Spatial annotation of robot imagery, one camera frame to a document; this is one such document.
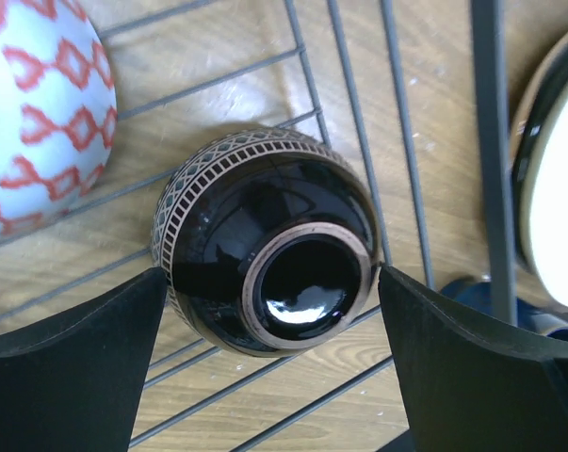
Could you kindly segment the dark brown bowl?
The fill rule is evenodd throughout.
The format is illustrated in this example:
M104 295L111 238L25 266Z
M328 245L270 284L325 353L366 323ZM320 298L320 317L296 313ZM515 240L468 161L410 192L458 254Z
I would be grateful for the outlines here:
M175 171L151 253L193 331L261 358L342 332L381 261L375 208L353 168L312 137L268 126L214 139Z

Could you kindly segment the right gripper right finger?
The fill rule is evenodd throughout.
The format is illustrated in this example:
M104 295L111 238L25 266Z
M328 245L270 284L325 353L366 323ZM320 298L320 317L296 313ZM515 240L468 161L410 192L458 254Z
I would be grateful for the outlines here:
M391 266L379 300L418 451L568 451L568 342L519 329Z

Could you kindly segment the dark red rimmed plate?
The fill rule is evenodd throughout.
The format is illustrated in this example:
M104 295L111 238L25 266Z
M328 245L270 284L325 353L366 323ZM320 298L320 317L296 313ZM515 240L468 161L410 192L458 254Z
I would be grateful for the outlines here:
M518 228L516 238L518 249L527 263L520 240L520 207L523 196L523 182L529 156L539 127L547 117L552 104L568 81L568 33L564 35L533 76L521 103L520 117L515 124L516 137L513 145L515 159L512 168L513 194Z

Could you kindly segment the cream round plate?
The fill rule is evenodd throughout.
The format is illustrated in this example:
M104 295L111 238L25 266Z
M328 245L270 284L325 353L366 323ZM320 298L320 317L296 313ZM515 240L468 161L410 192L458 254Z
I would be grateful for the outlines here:
M528 267L548 295L568 308L568 81L534 140L519 226Z

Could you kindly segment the red white patterned bowl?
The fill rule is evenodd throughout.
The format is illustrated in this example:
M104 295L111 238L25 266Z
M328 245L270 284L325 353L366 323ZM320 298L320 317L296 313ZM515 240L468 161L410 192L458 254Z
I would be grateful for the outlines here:
M76 1L0 1L0 240L67 213L117 124L104 46Z

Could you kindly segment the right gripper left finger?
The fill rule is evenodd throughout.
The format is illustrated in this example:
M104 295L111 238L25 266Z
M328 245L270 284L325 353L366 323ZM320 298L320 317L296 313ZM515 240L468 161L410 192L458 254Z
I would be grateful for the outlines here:
M0 451L125 451L164 310L150 268L0 335Z

